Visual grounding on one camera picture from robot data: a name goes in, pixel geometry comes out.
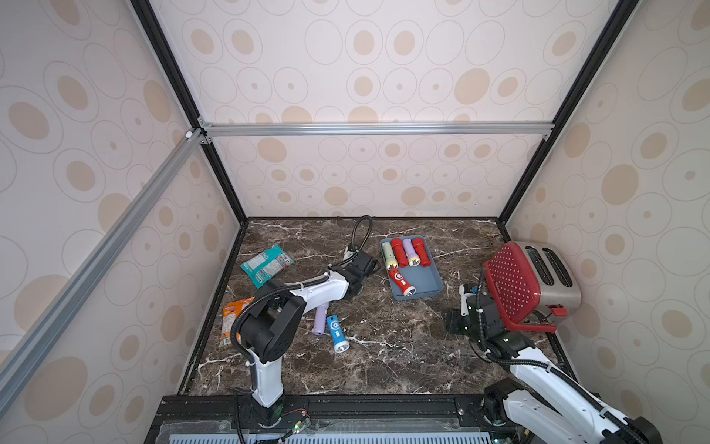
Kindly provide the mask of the red flashlight diagonal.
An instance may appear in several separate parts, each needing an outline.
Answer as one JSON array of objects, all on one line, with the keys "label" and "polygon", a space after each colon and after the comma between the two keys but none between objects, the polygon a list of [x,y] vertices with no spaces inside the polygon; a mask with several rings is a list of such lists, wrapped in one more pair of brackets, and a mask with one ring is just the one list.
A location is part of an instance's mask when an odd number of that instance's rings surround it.
[{"label": "red flashlight diagonal", "polygon": [[427,252],[425,240],[423,238],[412,239],[412,247],[416,255],[419,257],[420,266],[428,268],[432,265],[429,253]]}]

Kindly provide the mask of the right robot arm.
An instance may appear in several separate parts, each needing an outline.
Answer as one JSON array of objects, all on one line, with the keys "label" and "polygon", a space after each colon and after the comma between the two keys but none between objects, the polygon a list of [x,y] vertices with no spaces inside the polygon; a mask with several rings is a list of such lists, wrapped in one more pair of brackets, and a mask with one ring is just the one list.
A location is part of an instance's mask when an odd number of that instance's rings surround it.
[{"label": "right robot arm", "polygon": [[484,390],[478,408],[492,427],[522,427],[546,443],[660,443],[643,416],[631,418],[586,390],[519,331],[503,323],[483,268],[476,286],[460,286],[462,306],[449,329],[475,354],[510,376]]}]

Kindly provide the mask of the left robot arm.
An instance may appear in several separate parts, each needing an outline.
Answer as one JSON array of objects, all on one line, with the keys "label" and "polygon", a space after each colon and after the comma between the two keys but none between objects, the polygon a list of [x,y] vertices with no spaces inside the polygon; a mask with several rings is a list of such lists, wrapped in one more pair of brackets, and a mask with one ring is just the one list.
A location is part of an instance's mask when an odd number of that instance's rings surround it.
[{"label": "left robot arm", "polygon": [[249,413],[262,426],[280,421],[284,408],[283,356],[294,341],[304,314],[329,303],[350,300],[378,270],[377,260],[365,246],[373,218],[361,216],[355,227],[366,224],[360,242],[352,239],[345,257],[317,277],[288,284],[268,284],[233,322],[229,338],[233,349],[246,359],[251,373]]}]

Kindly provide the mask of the blue storage tray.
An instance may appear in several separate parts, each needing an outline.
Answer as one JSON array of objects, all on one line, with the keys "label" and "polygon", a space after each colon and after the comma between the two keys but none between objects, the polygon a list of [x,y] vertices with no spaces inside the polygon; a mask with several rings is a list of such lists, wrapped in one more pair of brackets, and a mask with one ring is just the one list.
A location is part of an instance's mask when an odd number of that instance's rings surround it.
[{"label": "blue storage tray", "polygon": [[[423,238],[422,236],[419,235],[410,235],[410,236],[405,236],[403,238],[399,238],[401,240],[405,238],[411,238],[411,239],[416,239],[416,238]],[[380,242],[380,250],[381,250],[381,255],[384,260],[383,254],[382,254],[382,249],[381,249],[381,243],[382,242],[391,242],[395,238],[385,238]],[[390,290],[393,296],[393,299],[397,302],[405,302],[405,301],[411,301],[411,300],[417,300],[417,299],[425,299],[425,298],[434,298],[438,296],[441,292],[444,290],[444,283],[439,275],[439,272],[436,268],[436,264],[434,263],[434,258],[432,253],[430,252],[429,246],[427,244],[427,241],[425,240],[425,245],[427,252],[429,253],[429,257],[431,259],[432,265],[429,266],[428,268],[423,268],[422,266],[406,266],[406,268],[398,268],[399,272],[407,279],[410,284],[412,284],[416,288],[416,294],[411,295],[411,296],[403,296],[399,288],[396,286],[396,284],[390,279],[388,275],[388,270],[386,269],[386,277],[388,278],[388,285],[390,286]]]}]

